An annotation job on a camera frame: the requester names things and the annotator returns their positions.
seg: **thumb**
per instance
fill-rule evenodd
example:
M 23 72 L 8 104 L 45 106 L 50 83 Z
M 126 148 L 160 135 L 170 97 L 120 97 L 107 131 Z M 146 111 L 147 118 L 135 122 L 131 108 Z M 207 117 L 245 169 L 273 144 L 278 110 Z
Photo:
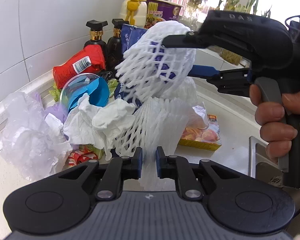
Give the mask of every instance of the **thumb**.
M 282 103 L 293 114 L 300 114 L 300 92 L 296 94 L 282 94 Z

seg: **barcode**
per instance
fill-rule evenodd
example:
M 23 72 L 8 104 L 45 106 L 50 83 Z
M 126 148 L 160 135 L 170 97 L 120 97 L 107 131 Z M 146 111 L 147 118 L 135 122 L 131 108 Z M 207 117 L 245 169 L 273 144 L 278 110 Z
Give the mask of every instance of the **barcode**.
M 86 56 L 72 64 L 77 74 L 81 73 L 83 70 L 85 70 L 87 67 L 90 67 L 91 65 L 92 64 L 89 56 Z

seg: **human hand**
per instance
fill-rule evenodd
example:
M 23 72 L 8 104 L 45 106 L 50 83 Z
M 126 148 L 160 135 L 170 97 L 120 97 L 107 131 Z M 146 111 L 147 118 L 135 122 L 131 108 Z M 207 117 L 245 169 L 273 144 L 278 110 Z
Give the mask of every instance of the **human hand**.
M 298 131 L 290 125 L 280 123 L 285 115 L 283 106 L 275 102 L 262 102 L 261 91 L 257 85 L 250 86 L 250 99 L 258 107 L 255 119 L 261 125 L 260 137 L 269 142 L 266 153 L 273 162 L 277 163 L 278 157 L 290 151 L 291 140 L 297 136 Z M 300 114 L 300 92 L 282 94 L 282 103 L 293 114 Z

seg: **ridged gray surface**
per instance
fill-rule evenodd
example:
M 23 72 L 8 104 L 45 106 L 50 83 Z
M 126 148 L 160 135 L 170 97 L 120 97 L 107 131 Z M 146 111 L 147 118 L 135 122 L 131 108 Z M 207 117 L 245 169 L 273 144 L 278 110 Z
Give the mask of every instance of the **ridged gray surface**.
M 53 236 L 14 232 L 7 240 L 288 240 L 285 232 L 246 236 L 216 224 L 203 206 L 185 201 L 176 192 L 123 192 L 99 203 L 79 226 Z

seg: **metal screw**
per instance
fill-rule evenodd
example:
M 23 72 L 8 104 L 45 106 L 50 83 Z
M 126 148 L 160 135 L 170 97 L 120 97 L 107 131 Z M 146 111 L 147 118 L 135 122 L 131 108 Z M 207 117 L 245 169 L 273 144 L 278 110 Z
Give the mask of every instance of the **metal screw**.
M 201 192 L 196 189 L 190 189 L 186 191 L 186 196 L 189 198 L 197 198 L 201 196 Z
M 113 196 L 113 193 L 109 190 L 101 190 L 98 192 L 97 196 L 99 198 L 111 198 Z

